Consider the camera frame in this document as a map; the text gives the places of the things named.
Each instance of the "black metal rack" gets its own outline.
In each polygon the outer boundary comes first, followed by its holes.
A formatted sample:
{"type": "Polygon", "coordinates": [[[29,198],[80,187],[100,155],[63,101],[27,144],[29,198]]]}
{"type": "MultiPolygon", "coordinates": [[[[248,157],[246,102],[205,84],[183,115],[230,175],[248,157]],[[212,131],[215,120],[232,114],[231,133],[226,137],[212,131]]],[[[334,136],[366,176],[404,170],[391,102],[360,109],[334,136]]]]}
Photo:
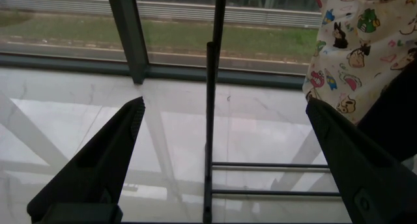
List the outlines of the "black metal rack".
{"type": "Polygon", "coordinates": [[[206,149],[205,149],[205,179],[204,179],[204,209],[203,223],[212,223],[212,197],[214,194],[223,195],[286,195],[309,197],[340,197],[338,192],[314,191],[263,191],[263,190],[237,190],[213,189],[213,169],[220,167],[274,167],[299,169],[328,169],[327,165],[307,165],[291,163],[239,163],[213,161],[213,129],[214,129],[214,102],[216,99],[216,82],[222,46],[223,22],[225,17],[226,0],[216,0],[214,13],[213,41],[207,43],[207,122],[206,122],[206,149]]]}

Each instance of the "green cartoon character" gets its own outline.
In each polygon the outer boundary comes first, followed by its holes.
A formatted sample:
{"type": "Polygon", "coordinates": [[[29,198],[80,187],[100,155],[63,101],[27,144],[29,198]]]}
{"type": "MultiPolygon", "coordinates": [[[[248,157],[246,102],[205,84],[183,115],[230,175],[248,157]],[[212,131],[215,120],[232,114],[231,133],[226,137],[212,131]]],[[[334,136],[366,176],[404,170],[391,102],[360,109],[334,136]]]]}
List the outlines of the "green cartoon character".
{"type": "Polygon", "coordinates": [[[326,45],[325,41],[320,41],[318,40],[315,43],[315,52],[314,52],[314,56],[319,56],[320,51],[324,48],[324,46],[326,45]]]}
{"type": "Polygon", "coordinates": [[[381,26],[375,14],[375,9],[366,9],[362,15],[359,15],[358,19],[358,29],[365,33],[372,33],[377,30],[377,27],[381,26]]]}

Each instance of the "tiled floor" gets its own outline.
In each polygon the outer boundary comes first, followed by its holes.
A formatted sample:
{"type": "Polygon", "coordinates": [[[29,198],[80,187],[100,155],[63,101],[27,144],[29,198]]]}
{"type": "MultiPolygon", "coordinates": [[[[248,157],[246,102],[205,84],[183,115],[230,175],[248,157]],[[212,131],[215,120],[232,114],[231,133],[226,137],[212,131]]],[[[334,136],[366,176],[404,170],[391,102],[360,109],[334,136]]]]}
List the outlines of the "tiled floor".
{"type": "MultiPolygon", "coordinates": [[[[144,121],[120,207],[124,221],[201,222],[205,84],[0,69],[0,223],[27,203],[127,101],[144,121]]],[[[214,161],[324,164],[301,92],[218,85],[214,161]]],[[[214,172],[214,188],[337,191],[327,171],[214,172]]],[[[350,222],[340,198],[218,196],[215,222],[350,222]]]]}

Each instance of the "white marble floor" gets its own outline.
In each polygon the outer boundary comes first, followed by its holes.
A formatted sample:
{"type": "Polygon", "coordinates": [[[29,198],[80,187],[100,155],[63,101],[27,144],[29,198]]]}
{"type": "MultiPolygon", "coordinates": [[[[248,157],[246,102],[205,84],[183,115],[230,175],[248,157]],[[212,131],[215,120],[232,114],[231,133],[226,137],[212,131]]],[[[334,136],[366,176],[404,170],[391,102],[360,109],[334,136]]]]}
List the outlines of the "white marble floor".
{"type": "MultiPolygon", "coordinates": [[[[119,202],[124,221],[201,222],[205,84],[0,68],[0,223],[27,203],[127,101],[144,121],[119,202]]],[[[214,161],[326,163],[299,91],[218,85],[214,161]]],[[[337,191],[327,171],[214,172],[214,188],[337,191]]],[[[215,222],[351,222],[340,198],[219,196],[215,222]]]]}

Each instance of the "corrugated metal wall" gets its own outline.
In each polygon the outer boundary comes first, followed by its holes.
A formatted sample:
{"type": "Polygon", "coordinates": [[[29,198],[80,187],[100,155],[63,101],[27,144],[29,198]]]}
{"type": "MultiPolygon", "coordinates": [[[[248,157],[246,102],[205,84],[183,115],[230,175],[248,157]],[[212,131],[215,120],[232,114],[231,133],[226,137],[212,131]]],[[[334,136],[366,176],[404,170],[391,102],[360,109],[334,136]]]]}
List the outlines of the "corrugated metal wall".
{"type": "MultiPolygon", "coordinates": [[[[174,3],[138,2],[141,17],[178,20],[213,20],[214,7],[174,3]]],[[[107,0],[0,0],[0,8],[43,12],[111,14],[107,0]]],[[[318,28],[321,16],[316,12],[293,12],[260,8],[227,7],[226,22],[252,25],[280,25],[318,28]]]]}

